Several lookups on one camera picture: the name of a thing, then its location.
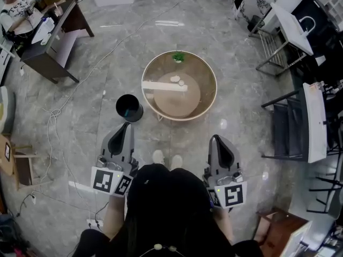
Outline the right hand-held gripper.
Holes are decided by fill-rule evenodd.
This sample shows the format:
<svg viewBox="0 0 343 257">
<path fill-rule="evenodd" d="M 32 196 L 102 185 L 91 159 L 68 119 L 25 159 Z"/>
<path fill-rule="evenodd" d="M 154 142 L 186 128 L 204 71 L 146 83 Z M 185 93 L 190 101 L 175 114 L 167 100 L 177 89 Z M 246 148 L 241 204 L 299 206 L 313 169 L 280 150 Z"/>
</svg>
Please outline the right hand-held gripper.
<svg viewBox="0 0 343 257">
<path fill-rule="evenodd" d="M 237 148 L 228 139 L 217 134 L 210 139 L 208 155 L 209 165 L 228 170 L 240 159 Z M 247 182 L 243 180 L 240 169 L 223 173 L 216 169 L 212 174 L 211 167 L 207 167 L 203 181 L 214 207 L 234 208 L 246 203 Z"/>
</svg>

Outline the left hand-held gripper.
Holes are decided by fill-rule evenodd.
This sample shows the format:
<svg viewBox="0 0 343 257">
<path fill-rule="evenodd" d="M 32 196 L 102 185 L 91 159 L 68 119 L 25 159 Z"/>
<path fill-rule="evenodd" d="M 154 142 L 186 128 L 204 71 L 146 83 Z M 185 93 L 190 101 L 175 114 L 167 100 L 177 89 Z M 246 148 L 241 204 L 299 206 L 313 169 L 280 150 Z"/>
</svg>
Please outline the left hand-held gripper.
<svg viewBox="0 0 343 257">
<path fill-rule="evenodd" d="M 125 122 L 109 132 L 102 142 L 102 155 L 130 156 L 134 149 L 134 128 Z M 124 197 L 138 171 L 139 163 L 131 158 L 130 162 L 113 162 L 99 156 L 92 167 L 90 187 L 96 192 Z"/>
</svg>

